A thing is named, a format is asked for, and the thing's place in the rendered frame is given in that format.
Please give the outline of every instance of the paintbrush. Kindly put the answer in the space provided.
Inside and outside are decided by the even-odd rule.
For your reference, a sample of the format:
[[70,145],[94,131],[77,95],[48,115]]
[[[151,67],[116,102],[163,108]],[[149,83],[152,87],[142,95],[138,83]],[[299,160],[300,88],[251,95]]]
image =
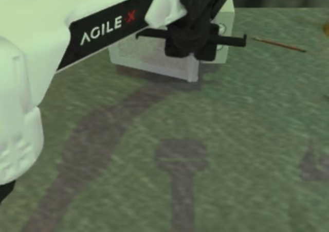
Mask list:
[[283,47],[283,48],[292,49],[292,50],[303,52],[303,53],[306,52],[306,50],[304,50],[304,49],[301,49],[301,48],[298,48],[298,47],[294,47],[294,46],[289,46],[289,45],[278,43],[278,42],[274,42],[274,41],[270,41],[270,40],[265,40],[265,39],[261,39],[261,38],[255,38],[255,37],[252,37],[252,39],[255,40],[255,41],[258,41],[258,42],[268,43],[268,44],[272,44],[272,45]]

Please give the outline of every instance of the brown stick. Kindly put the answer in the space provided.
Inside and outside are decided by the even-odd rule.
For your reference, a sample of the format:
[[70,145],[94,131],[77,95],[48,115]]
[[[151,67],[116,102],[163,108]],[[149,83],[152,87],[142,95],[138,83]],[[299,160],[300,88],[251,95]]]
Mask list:
[[273,42],[273,41],[269,41],[269,40],[264,40],[264,39],[261,39],[261,38],[254,38],[254,37],[252,39],[255,40],[255,41],[258,41],[258,42],[268,43],[268,44],[272,44],[272,45],[283,47],[283,48],[292,49],[292,50],[299,51],[299,52],[306,52],[306,50],[304,50],[304,49],[293,47],[293,46],[289,46],[289,45],[282,44],[282,43],[277,43],[277,42]]

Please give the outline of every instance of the robotic arm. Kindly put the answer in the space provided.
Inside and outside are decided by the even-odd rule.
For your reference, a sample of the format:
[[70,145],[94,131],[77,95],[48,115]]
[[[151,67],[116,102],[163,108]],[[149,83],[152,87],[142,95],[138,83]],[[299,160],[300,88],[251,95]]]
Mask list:
[[164,38],[176,58],[244,47],[210,23],[225,1],[0,0],[0,203],[42,151],[38,105],[56,73],[132,34]]

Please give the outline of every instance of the green textured surface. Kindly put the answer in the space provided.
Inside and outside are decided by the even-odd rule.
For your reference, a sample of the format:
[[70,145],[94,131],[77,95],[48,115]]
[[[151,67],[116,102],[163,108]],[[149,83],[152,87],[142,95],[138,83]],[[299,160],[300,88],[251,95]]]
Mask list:
[[[204,74],[199,86],[120,75],[106,52],[58,74],[41,105],[44,151],[1,206],[0,231],[41,231],[56,213],[60,192],[42,211],[37,207],[64,162],[61,154],[72,149],[64,146],[78,121],[99,108],[124,112],[120,104],[129,99],[129,109],[138,109],[143,99],[136,92],[142,90],[154,104],[125,125],[111,163],[43,231],[169,231],[170,179],[156,168],[154,152],[166,138],[189,137],[201,140],[209,155],[209,167],[194,183],[196,231],[327,232],[329,168],[319,169],[320,180],[306,181],[299,167],[310,139],[317,157],[329,153],[325,12],[238,9],[235,35],[297,45],[307,53],[250,40],[246,48],[230,48],[227,64]],[[99,166],[92,154],[85,161]]]

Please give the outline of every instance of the white robotic arm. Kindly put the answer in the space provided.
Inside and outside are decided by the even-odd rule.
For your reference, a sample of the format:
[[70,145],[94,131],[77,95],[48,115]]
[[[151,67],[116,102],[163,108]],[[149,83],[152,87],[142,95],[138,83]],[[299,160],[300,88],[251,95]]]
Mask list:
[[179,0],[0,0],[0,185],[38,158],[38,105],[57,72],[185,14]]

